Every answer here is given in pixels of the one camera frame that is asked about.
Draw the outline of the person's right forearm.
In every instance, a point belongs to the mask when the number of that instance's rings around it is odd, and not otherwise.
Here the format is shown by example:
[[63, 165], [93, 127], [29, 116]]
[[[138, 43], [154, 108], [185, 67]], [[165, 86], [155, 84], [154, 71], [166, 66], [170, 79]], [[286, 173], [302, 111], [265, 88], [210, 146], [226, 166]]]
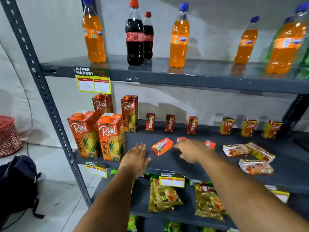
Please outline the person's right forearm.
[[309, 232], [309, 222], [213, 150], [197, 159], [241, 232]]

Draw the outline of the grey metal shelving rack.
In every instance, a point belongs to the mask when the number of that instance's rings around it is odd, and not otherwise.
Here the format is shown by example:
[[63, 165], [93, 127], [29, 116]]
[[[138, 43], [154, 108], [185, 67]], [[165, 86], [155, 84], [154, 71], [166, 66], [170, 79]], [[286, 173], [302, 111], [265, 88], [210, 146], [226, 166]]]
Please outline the grey metal shelving rack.
[[[72, 77], [72, 69], [66, 72], [63, 69], [56, 70], [52, 67], [47, 67], [47, 64], [40, 64], [33, 44], [30, 40], [29, 34], [26, 30], [26, 26], [20, 14], [16, 0], [0, 0], [0, 3], [4, 9], [6, 17], [10, 22], [11, 28], [15, 34], [15, 37], [19, 43], [22, 53], [25, 57], [29, 70], [33, 76], [33, 79], [37, 85], [38, 91], [41, 95], [43, 103], [48, 111], [49, 117], [55, 128], [57, 136], [61, 144], [71, 170], [75, 175], [75, 179], [83, 194], [83, 198], [89, 207], [95, 197], [90, 198], [87, 191], [87, 187], [84, 183], [78, 163], [81, 161], [81, 157], [75, 158], [77, 151], [72, 151], [71, 145], [66, 132], [64, 131], [63, 123], [60, 121], [60, 115], [57, 110], [56, 104], [53, 100], [52, 94], [46, 82], [45, 76], [55, 77]], [[301, 92], [307, 92], [304, 94], [297, 94], [297, 97], [292, 102], [291, 106], [284, 115], [284, 126], [279, 131], [279, 137], [274, 139], [276, 147], [287, 147], [290, 151], [298, 151], [299, 154], [295, 155], [300, 157], [301, 153], [306, 153], [300, 160], [304, 160], [304, 157], [309, 157], [309, 132], [295, 132], [300, 141], [295, 139], [292, 135], [292, 128], [299, 121], [300, 115], [305, 113], [305, 110], [309, 108], [309, 80], [295, 80], [291, 78], [240, 78], [240, 77], [222, 77], [222, 75], [215, 75], [214, 73], [205, 74], [186, 74], [186, 73], [164, 73], [155, 72], [150, 70], [144, 70], [144, 66], [139, 67], [137, 70], [122, 70], [120, 68], [121, 59], [116, 56], [116, 67], [110, 68], [111, 78], [116, 82], [130, 82], [125, 75], [137, 75], [137, 79], [131, 82], [139, 82], [142, 84], [154, 84], [165, 85], [174, 87], [199, 87], [199, 88], [217, 88], [217, 89], [232, 89], [242, 90], [248, 92], [277, 92], [277, 93], [292, 93], [295, 94], [300, 89]]]

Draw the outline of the person's left forearm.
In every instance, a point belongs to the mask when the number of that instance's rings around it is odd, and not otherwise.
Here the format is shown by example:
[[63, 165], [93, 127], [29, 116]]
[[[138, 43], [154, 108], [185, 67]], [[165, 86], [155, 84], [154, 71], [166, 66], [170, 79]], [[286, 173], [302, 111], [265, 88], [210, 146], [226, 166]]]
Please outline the person's left forearm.
[[133, 179], [145, 167], [120, 167], [112, 180], [82, 216], [73, 232], [126, 232]]

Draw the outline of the orange soda bottle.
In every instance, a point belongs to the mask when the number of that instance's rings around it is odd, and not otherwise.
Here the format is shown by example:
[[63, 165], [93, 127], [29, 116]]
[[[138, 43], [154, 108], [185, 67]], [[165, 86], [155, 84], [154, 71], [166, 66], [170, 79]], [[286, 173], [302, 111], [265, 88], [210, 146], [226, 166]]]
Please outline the orange soda bottle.
[[309, 29], [309, 2], [299, 4], [295, 14], [278, 32], [265, 72], [287, 73]]
[[106, 62], [102, 25], [97, 16], [92, 0], [83, 0], [83, 35], [87, 46], [88, 58], [92, 63]]
[[250, 55], [253, 51], [253, 48], [257, 40], [258, 36], [257, 23], [259, 19], [260, 16], [252, 17], [250, 20], [250, 24], [242, 34], [237, 54], [234, 58], [234, 64], [245, 65], [248, 63]]
[[181, 3], [179, 14], [172, 28], [170, 44], [169, 66], [183, 68], [186, 60], [187, 47], [189, 43], [190, 24], [187, 19], [189, 3]]

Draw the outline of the gold green tea packet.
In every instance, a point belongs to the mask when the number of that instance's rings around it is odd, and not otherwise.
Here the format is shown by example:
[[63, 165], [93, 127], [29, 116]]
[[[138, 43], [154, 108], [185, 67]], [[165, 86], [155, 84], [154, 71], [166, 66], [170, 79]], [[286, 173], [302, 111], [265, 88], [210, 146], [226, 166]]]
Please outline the gold green tea packet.
[[178, 205], [183, 205], [183, 202], [177, 191], [171, 186], [161, 185], [159, 176], [151, 174], [148, 212], [174, 211]]
[[193, 185], [196, 202], [195, 215], [225, 222], [224, 216], [228, 213], [215, 188], [209, 184], [194, 183]]

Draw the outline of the small cola bottle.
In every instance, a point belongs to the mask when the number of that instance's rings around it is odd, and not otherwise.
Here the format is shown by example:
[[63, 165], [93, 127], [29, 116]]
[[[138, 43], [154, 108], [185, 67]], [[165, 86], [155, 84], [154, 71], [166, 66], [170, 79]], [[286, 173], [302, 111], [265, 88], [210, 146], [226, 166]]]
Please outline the small cola bottle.
[[146, 11], [145, 21], [143, 22], [144, 33], [144, 58], [152, 59], [153, 56], [153, 41], [154, 41], [154, 29], [151, 23], [151, 12]]

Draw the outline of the small yellow shelf price tag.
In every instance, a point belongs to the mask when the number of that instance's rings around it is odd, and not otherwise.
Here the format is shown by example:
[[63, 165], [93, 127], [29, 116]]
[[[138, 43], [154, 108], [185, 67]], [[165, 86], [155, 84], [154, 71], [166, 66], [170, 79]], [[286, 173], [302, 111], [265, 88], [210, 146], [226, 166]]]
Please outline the small yellow shelf price tag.
[[83, 161], [87, 173], [92, 175], [100, 176], [102, 178], [107, 178], [107, 167], [104, 164], [93, 162], [93, 161]]
[[178, 175], [175, 173], [160, 173], [159, 185], [184, 188], [185, 187], [185, 176]]

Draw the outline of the black backpack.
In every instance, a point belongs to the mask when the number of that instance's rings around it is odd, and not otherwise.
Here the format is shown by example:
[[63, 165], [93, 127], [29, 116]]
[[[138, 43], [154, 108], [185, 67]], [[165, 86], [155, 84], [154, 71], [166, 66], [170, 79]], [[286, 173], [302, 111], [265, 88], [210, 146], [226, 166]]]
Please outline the black backpack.
[[0, 231], [11, 214], [32, 210], [34, 217], [43, 219], [37, 213], [39, 204], [38, 180], [42, 173], [37, 171], [34, 161], [26, 155], [14, 156], [7, 164], [0, 166]]

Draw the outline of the small yellow red juice box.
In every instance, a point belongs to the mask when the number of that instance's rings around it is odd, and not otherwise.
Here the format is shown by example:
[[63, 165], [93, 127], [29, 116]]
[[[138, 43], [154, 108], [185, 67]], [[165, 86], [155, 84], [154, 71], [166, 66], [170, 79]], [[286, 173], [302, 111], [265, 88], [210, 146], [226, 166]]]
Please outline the small yellow red juice box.
[[252, 137], [253, 132], [255, 131], [257, 125], [258, 125], [257, 120], [245, 118], [241, 128], [241, 136]]
[[259, 145], [253, 142], [249, 142], [245, 144], [245, 146], [249, 148], [250, 154], [256, 157], [260, 161], [271, 163], [275, 159], [275, 155], [273, 155], [272, 153], [268, 152], [267, 150], [265, 150], [264, 148], [260, 147]]
[[251, 175], [272, 175], [274, 169], [270, 164], [260, 160], [240, 159], [240, 168]]
[[221, 127], [219, 129], [219, 133], [221, 135], [230, 135], [230, 132], [233, 128], [235, 119], [232, 117], [223, 117]]
[[275, 138], [277, 133], [280, 131], [282, 125], [283, 122], [281, 121], [269, 120], [267, 123], [265, 123], [261, 136], [265, 139]]
[[249, 155], [251, 150], [245, 144], [223, 145], [223, 152], [227, 157], [239, 157]]

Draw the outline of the green soda bottle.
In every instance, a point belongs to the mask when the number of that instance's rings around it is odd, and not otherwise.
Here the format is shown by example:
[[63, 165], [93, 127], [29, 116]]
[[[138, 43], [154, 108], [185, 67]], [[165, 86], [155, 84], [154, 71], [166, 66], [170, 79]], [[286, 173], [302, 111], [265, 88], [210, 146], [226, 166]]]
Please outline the green soda bottle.
[[284, 23], [283, 25], [278, 29], [278, 31], [276, 32], [276, 34], [274, 35], [273, 39], [272, 39], [272, 42], [271, 42], [271, 45], [269, 47], [269, 50], [268, 50], [268, 53], [266, 55], [266, 58], [265, 58], [265, 63], [268, 63], [269, 59], [270, 59], [270, 55], [272, 53], [272, 49], [274, 47], [274, 44], [275, 44], [275, 41], [276, 41], [276, 38], [278, 36], [278, 34], [280, 33], [281, 29], [289, 22], [291, 22], [293, 20], [293, 16], [289, 16], [287, 17], [285, 20], [284, 20]]
[[299, 63], [299, 66], [294, 75], [295, 78], [309, 80], [309, 45], [306, 52]]

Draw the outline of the person's right hand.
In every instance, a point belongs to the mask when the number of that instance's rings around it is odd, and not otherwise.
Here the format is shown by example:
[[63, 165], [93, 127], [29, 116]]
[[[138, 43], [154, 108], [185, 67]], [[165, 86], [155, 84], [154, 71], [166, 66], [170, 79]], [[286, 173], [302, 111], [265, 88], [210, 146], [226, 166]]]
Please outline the person's right hand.
[[214, 151], [213, 148], [207, 147], [203, 142], [192, 139], [181, 140], [173, 147], [178, 149], [180, 154], [184, 153], [190, 155], [191, 163], [200, 162], [206, 154]]

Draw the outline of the large yellow shelf price tag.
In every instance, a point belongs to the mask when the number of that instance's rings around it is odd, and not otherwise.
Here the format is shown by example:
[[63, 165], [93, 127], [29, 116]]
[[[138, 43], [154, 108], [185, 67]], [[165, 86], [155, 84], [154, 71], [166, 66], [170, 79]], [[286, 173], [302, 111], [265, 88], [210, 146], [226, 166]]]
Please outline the large yellow shelf price tag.
[[80, 92], [112, 94], [110, 69], [74, 66], [74, 72]]

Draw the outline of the large pineapple juice carton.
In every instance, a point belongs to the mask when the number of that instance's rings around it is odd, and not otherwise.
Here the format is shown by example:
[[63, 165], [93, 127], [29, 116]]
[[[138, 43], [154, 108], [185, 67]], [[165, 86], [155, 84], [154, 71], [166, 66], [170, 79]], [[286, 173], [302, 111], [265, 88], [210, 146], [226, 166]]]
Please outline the large pineapple juice carton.
[[94, 111], [77, 112], [67, 118], [82, 157], [97, 159], [101, 153], [97, 120], [98, 116]]
[[121, 162], [125, 152], [123, 117], [117, 113], [105, 113], [96, 122], [100, 147], [105, 161]]
[[138, 96], [126, 95], [121, 99], [123, 130], [137, 132], [138, 127]]
[[92, 103], [97, 119], [105, 113], [114, 113], [111, 94], [97, 94], [92, 98]]

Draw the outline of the red woven basket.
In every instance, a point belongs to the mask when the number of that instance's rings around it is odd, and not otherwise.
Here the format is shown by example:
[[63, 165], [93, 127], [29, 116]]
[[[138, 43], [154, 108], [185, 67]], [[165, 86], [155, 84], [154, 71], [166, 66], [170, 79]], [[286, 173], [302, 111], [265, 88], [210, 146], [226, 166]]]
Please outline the red woven basket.
[[8, 157], [22, 148], [14, 118], [0, 115], [0, 158]]

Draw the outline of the large cola bottle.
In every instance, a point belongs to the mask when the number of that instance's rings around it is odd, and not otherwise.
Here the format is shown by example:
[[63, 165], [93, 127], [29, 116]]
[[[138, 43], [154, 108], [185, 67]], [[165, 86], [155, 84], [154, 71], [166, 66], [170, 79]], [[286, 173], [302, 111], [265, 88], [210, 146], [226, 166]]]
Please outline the large cola bottle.
[[144, 32], [138, 12], [138, 0], [130, 0], [130, 13], [126, 20], [127, 61], [129, 65], [140, 66], [144, 62]]

